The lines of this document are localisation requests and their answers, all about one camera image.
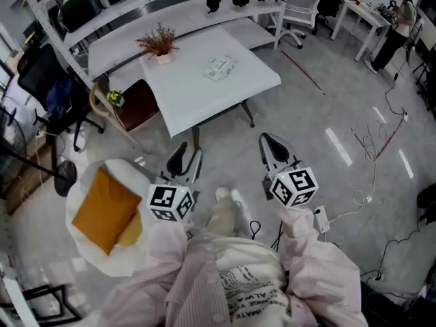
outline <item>pink striped shirt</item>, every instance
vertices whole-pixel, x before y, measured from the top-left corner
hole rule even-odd
[[[278,209],[283,221],[291,326],[366,327],[357,266],[335,245],[317,240],[313,213]],[[187,226],[158,223],[150,233],[147,269],[117,286],[99,327],[231,326],[210,236],[187,240]]]

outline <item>beige pants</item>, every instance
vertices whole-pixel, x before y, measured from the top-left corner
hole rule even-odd
[[[238,216],[238,205],[232,198],[220,199],[211,208],[211,218],[207,230],[220,236],[234,236],[234,228]]]

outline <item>black fan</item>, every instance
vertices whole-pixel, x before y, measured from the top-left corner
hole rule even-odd
[[[57,171],[52,171],[27,159],[27,145],[20,124],[13,115],[0,107],[1,185],[12,182],[18,176],[23,164],[54,176],[54,188],[60,196],[67,196],[69,189],[76,182],[76,167],[70,160],[62,162]]]

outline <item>person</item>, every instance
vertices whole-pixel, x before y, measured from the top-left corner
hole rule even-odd
[[[151,228],[145,270],[110,293],[99,327],[368,326],[358,267],[317,240],[312,211],[275,209],[281,260],[270,247],[234,236],[239,208],[229,189],[215,197],[207,227],[191,238],[195,228],[187,224]]]
[[[415,24],[416,9],[412,0],[403,0],[401,6],[395,6],[393,10],[399,17],[398,25],[389,30],[386,41],[374,61],[365,62],[374,74],[380,69],[384,69],[394,56],[396,50],[404,45]]]

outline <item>white bean bag chair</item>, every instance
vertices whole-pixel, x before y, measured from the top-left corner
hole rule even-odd
[[[99,167],[105,169],[118,182],[142,198],[138,205],[142,233],[136,244],[128,247],[115,245],[110,255],[106,255],[97,245],[88,240],[79,229],[72,225],[72,221],[86,198]],[[131,276],[134,271],[144,268],[147,234],[149,229],[157,222],[152,212],[146,207],[147,194],[151,183],[149,178],[140,172],[140,169],[140,166],[136,168],[133,163],[122,159],[98,161],[88,166],[68,193],[65,222],[69,233],[76,241],[79,254],[86,261],[111,277]]]

